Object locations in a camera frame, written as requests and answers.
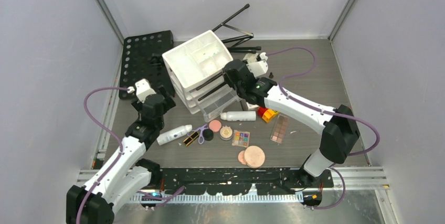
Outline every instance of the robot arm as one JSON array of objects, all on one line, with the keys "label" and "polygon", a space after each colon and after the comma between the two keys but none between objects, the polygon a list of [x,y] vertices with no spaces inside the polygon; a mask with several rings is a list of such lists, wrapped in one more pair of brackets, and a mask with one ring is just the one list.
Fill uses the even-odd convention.
[{"label": "robot arm", "polygon": [[[113,223],[114,213],[138,190],[147,185],[156,185],[161,179],[159,164],[140,159],[127,174],[130,167],[153,144],[164,127],[163,115],[175,106],[175,103],[161,87],[162,94],[150,87],[147,80],[136,84],[137,101],[132,103],[139,113],[139,118],[131,124],[122,140],[122,153],[118,148],[104,166],[82,187],[73,185],[67,193],[66,223],[76,223],[80,203],[87,192],[101,175],[98,185],[91,191],[82,210],[81,223]],[[121,153],[119,160],[112,165]]]},{"label": "robot arm", "polygon": [[[317,177],[333,164],[344,163],[360,137],[355,121],[322,114],[288,99],[276,82],[264,77],[256,78],[241,60],[227,63],[222,72],[225,83],[248,103],[282,112],[321,135],[320,148],[306,159],[300,169],[300,183],[303,186],[311,186]],[[288,95],[322,111],[352,115],[352,111],[344,105],[336,109],[317,104],[289,91]]]}]

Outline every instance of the pink eyeshadow palette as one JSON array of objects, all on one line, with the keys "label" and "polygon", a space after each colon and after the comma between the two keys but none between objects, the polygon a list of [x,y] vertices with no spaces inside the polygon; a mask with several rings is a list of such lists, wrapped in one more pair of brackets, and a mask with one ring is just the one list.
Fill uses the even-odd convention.
[{"label": "pink eyeshadow palette", "polygon": [[275,121],[275,126],[273,127],[272,134],[270,135],[270,140],[281,144],[283,138],[286,135],[286,130],[289,125],[289,118],[284,115],[278,115]]}]

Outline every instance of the white plastic drawer organizer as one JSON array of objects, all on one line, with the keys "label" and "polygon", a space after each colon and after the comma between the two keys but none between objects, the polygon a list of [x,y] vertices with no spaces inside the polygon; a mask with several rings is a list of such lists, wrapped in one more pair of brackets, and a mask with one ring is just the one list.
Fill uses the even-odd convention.
[{"label": "white plastic drawer organizer", "polygon": [[226,46],[211,30],[163,53],[162,57],[176,93],[191,114],[201,110],[204,120],[209,122],[225,107],[240,100],[227,85],[198,100],[224,79],[219,77],[199,90],[196,88],[221,73],[221,69],[233,60]]}]

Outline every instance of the white cosmetic bottle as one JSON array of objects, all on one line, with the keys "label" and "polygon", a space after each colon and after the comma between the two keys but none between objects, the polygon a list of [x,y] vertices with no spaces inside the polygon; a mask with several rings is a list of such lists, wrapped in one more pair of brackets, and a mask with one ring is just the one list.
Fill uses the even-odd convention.
[{"label": "white cosmetic bottle", "polygon": [[170,131],[164,132],[161,135],[159,135],[157,137],[157,143],[159,143],[159,145],[163,145],[166,144],[168,142],[171,142],[177,138],[180,138],[182,136],[185,136],[187,133],[189,133],[190,131],[192,131],[192,125],[184,125],[184,126],[180,126],[178,128],[172,129]]},{"label": "white cosmetic bottle", "polygon": [[255,111],[230,111],[222,113],[221,119],[226,121],[255,121],[257,113]]}]

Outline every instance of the black pegboard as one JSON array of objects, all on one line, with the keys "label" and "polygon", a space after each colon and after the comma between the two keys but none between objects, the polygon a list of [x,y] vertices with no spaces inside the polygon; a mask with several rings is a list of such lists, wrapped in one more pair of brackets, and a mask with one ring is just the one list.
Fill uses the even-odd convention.
[{"label": "black pegboard", "polygon": [[[162,58],[162,54],[172,48],[173,34],[170,30],[125,38],[119,86],[134,86],[135,82],[146,78],[156,92],[162,85],[169,95],[174,96],[175,90]],[[119,98],[128,100],[135,95],[121,90]]]}]

